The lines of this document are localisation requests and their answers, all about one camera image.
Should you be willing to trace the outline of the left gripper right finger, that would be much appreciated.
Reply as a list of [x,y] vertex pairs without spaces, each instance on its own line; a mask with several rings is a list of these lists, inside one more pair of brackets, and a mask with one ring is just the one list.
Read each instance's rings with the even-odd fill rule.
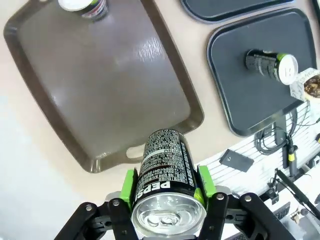
[[218,192],[207,166],[198,165],[196,179],[200,186],[206,216],[197,240],[220,240],[225,224],[232,224],[248,240],[292,240],[293,235],[256,194],[239,198]]

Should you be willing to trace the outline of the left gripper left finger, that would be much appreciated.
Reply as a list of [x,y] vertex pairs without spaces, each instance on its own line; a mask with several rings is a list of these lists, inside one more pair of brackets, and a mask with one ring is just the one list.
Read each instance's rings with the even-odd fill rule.
[[131,220],[137,181],[137,170],[128,170],[119,197],[105,200],[101,206],[80,204],[55,239],[100,240],[111,230],[116,240],[137,240]]

